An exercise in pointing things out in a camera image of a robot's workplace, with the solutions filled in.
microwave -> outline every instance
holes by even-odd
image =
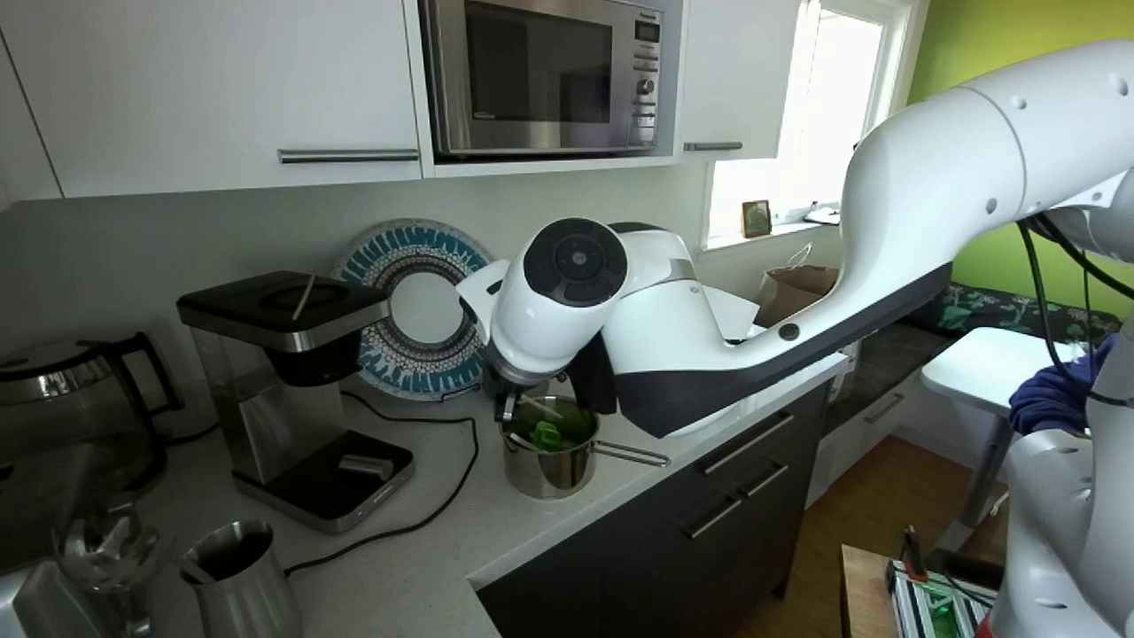
[[[622,0],[423,0],[438,163],[651,152],[662,10]]]

white cabinet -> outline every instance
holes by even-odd
[[[679,152],[776,158],[802,0],[686,0]]]
[[[423,178],[404,0],[3,0],[65,194]]]
[[[0,34],[0,208],[16,199],[59,199],[33,111],[3,55]]]

kettle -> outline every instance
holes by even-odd
[[[0,355],[0,569],[48,556],[69,519],[150,488],[167,465],[153,414],[171,408],[144,334]]]

microwave control panel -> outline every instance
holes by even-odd
[[[635,18],[635,75],[630,75],[630,101],[635,101],[635,139],[651,141],[656,116],[658,116],[658,75],[662,75],[662,26],[658,15]]]

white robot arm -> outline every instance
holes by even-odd
[[[870,132],[845,171],[831,295],[744,344],[720,334],[679,238],[656,227],[563,220],[512,267],[456,290],[504,381],[549,381],[597,334],[620,413],[665,436],[916,308],[993,227],[1059,208],[1077,245],[1130,262],[1130,168],[1134,42],[1097,42],[997,70]],[[1130,381],[1134,322],[1093,392],[1130,396]],[[1134,413],[1090,402],[1088,422],[1090,442],[1040,432],[1014,449],[997,638],[1134,634]]]
[[[1134,168],[1134,42],[1040,56],[942,93],[861,141],[831,295],[769,334],[720,338],[675,233],[558,220],[467,278],[490,363],[523,387],[601,334],[620,413],[665,436],[935,298],[978,233],[1067,199],[1106,205]]]

